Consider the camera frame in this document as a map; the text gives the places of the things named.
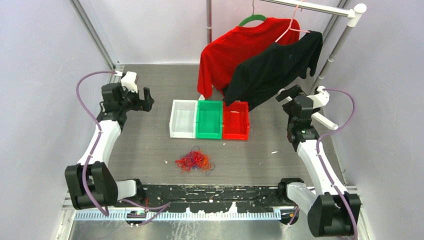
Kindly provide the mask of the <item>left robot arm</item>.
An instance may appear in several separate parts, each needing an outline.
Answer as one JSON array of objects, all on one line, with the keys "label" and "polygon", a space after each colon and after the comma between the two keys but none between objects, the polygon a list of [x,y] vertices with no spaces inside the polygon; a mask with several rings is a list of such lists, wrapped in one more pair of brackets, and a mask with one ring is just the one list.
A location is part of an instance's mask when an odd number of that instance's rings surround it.
[{"label": "left robot arm", "polygon": [[127,112],[149,112],[154,104],[148,87],[130,91],[121,83],[108,83],[101,88],[100,113],[95,118],[95,131],[87,150],[75,165],[69,165],[64,176],[73,207],[76,210],[97,208],[105,216],[108,207],[125,199],[141,206],[146,193],[139,179],[115,181],[108,169],[112,149],[127,121]]}]

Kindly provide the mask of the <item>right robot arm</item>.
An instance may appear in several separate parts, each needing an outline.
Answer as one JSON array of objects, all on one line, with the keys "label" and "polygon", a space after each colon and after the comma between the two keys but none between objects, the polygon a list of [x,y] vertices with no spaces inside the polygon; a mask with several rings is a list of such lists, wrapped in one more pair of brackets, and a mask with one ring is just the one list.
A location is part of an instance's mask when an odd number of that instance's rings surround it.
[{"label": "right robot arm", "polygon": [[302,159],[313,183],[309,189],[299,178],[283,178],[278,184],[277,198],[283,205],[296,205],[294,212],[281,222],[290,227],[300,211],[307,216],[311,234],[316,237],[358,239],[360,197],[349,193],[335,174],[325,154],[322,140],[312,125],[322,107],[330,100],[330,88],[318,86],[312,95],[304,93],[299,85],[281,89],[276,100],[286,101],[282,108],[288,115],[287,139]]}]

